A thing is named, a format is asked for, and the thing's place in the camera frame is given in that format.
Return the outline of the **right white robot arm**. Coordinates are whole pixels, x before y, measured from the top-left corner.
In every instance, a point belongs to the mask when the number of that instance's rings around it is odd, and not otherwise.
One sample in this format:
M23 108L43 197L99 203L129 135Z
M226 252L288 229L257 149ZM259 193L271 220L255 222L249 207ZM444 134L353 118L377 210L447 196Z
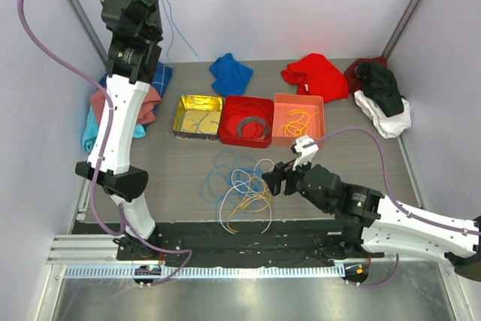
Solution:
M279 162L262 175L272 195L298 193L349 231L339 239L349 257L400 253L451 265L457 275L480 280L480 220L445 217L350 183L320 165Z

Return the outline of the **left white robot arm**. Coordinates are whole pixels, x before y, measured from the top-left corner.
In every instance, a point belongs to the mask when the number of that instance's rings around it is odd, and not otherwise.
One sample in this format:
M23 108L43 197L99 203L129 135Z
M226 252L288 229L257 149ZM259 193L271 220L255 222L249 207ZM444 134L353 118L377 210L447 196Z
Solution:
M75 172L100 186L120 211L115 242L123 258L151 260L162 242L145 199L148 173L131 165L130 150L161 53L159 0L100 1L101 19L112 33L104 108L92 152Z

